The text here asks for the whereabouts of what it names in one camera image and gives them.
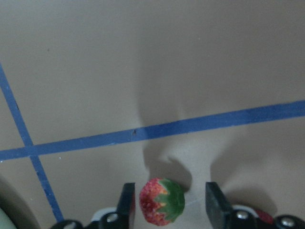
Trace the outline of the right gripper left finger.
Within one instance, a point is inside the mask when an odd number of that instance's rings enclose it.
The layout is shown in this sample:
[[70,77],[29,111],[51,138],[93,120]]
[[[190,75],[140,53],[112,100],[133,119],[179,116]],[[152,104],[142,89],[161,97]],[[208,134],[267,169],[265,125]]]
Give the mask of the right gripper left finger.
[[133,229],[135,218],[135,183],[125,183],[116,212],[119,229]]

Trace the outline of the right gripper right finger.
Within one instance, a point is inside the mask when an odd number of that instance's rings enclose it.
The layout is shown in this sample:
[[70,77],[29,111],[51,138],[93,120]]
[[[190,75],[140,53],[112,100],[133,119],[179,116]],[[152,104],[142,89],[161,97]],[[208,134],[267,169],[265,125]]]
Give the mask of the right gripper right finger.
[[213,229],[229,229],[233,207],[216,182],[205,183],[205,209]]

